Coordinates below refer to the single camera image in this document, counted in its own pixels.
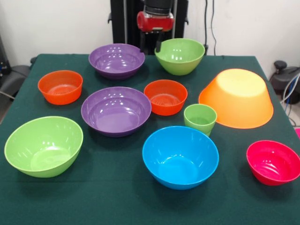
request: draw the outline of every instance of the plastic bowl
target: plastic bowl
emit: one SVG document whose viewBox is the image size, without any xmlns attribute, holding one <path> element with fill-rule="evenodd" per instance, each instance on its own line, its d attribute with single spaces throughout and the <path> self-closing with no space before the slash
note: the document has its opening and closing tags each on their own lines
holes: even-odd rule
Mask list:
<svg viewBox="0 0 300 225">
<path fill-rule="evenodd" d="M 33 177 L 54 177 L 77 158 L 83 131 L 73 120 L 59 116 L 31 120 L 16 129 L 6 141 L 6 160 Z"/>
<path fill-rule="evenodd" d="M 43 76 L 37 86 L 51 104 L 66 105 L 80 97 L 83 78 L 74 71 L 58 70 Z"/>
<path fill-rule="evenodd" d="M 161 116 L 178 113 L 187 97 L 188 91 L 181 84 L 171 80 L 157 80 L 149 83 L 144 94 L 150 99 L 152 112 Z"/>
<path fill-rule="evenodd" d="M 103 77 L 124 80 L 133 76 L 145 61 L 138 47 L 128 44 L 104 45 L 89 56 L 90 64 Z"/>
<path fill-rule="evenodd" d="M 296 134 L 298 135 L 299 139 L 300 139 L 300 128 L 295 129 Z"/>
<path fill-rule="evenodd" d="M 204 133 L 190 127 L 165 127 L 151 134 L 142 158 L 153 177 L 176 190 L 194 188 L 216 170 L 219 153 Z"/>
<path fill-rule="evenodd" d="M 173 75 L 191 73 L 205 53 L 204 46 L 195 40 L 175 38 L 163 41 L 155 55 L 162 67 Z"/>
<path fill-rule="evenodd" d="M 231 128 L 256 128 L 273 115 L 273 105 L 264 80 L 244 69 L 219 73 L 201 92 L 199 103 L 217 112 L 217 123 Z"/>
<path fill-rule="evenodd" d="M 151 103 L 140 91 L 105 88 L 91 94 L 81 107 L 83 120 L 101 134 L 122 137 L 135 132 L 151 114 Z"/>
<path fill-rule="evenodd" d="M 279 142 L 263 140 L 251 144 L 247 160 L 253 175 L 265 185 L 285 184 L 300 175 L 299 156 Z"/>
</svg>

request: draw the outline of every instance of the small orange bowl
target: small orange bowl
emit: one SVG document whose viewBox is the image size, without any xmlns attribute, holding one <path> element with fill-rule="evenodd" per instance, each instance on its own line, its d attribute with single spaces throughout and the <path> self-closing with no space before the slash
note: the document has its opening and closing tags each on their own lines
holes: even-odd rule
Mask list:
<svg viewBox="0 0 300 225">
<path fill-rule="evenodd" d="M 144 94 L 151 102 L 153 113 L 171 116 L 182 109 L 188 97 L 188 90 L 176 81 L 157 80 L 145 87 Z"/>
<path fill-rule="evenodd" d="M 37 86 L 51 104 L 67 105 L 80 97 L 83 78 L 74 71 L 58 70 L 43 76 Z"/>
</svg>

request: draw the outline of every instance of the pink bowl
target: pink bowl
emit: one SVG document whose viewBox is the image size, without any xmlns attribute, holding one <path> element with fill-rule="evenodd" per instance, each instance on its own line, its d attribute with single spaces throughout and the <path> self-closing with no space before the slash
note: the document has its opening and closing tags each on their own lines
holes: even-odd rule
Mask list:
<svg viewBox="0 0 300 225">
<path fill-rule="evenodd" d="M 258 141 L 247 150 L 253 175 L 263 184 L 288 183 L 300 175 L 300 158 L 291 148 L 275 141 Z"/>
<path fill-rule="evenodd" d="M 300 139 L 300 128 L 295 129 L 296 134 L 298 135 L 299 139 Z"/>
</svg>

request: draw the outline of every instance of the dark green tablecloth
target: dark green tablecloth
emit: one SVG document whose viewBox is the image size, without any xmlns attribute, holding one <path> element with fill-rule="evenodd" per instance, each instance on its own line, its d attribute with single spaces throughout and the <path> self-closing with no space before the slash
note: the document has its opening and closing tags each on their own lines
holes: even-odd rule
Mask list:
<svg viewBox="0 0 300 225">
<path fill-rule="evenodd" d="M 0 146 L 23 123 L 38 117 L 59 115 L 75 120 L 84 141 L 74 164 L 51 179 L 27 176 L 0 156 L 1 225 L 299 225 L 300 179 L 279 187 L 259 183 L 246 161 L 247 147 L 257 140 L 282 142 L 300 153 L 300 142 L 268 81 L 274 104 L 269 123 L 256 129 L 232 129 L 216 124 L 211 139 L 218 147 L 216 172 L 202 185 L 175 191 L 158 184 L 142 160 L 142 146 L 155 130 L 183 125 L 183 112 L 170 117 L 152 114 L 136 133 L 124 138 L 104 137 L 88 128 L 80 108 L 91 93 L 110 86 L 143 90 L 157 79 L 184 84 L 189 96 L 185 107 L 197 103 L 200 91 L 228 68 L 245 68 L 261 75 L 255 57 L 206 56 L 187 76 L 167 74 L 155 57 L 147 57 L 138 73 L 125 81 L 109 81 L 95 73 L 87 55 L 39 55 L 37 61 L 0 125 Z M 74 103 L 55 106 L 38 91 L 45 74 L 70 69 L 83 78 L 81 97 Z"/>
</svg>

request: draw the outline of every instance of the blue bowl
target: blue bowl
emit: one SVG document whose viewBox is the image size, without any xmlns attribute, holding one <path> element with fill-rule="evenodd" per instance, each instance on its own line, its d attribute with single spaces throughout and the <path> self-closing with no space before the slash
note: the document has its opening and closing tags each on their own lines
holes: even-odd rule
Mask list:
<svg viewBox="0 0 300 225">
<path fill-rule="evenodd" d="M 219 163 L 214 142 L 202 132 L 182 126 L 165 127 L 151 134 L 142 157 L 159 183 L 176 190 L 203 183 Z"/>
</svg>

